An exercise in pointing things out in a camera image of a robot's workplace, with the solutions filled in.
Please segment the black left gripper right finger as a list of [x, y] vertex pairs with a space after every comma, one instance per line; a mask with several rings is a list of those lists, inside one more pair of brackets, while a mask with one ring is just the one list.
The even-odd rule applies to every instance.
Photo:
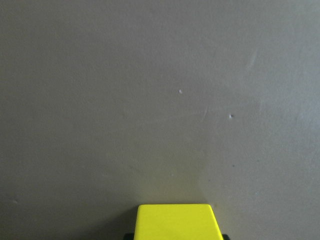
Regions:
[[222, 234], [223, 240], [229, 240], [229, 236], [227, 234]]

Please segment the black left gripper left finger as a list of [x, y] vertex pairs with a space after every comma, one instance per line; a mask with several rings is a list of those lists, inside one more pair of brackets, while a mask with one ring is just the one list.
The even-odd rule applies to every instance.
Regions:
[[135, 234], [134, 233], [126, 233], [124, 235], [124, 240], [134, 240]]

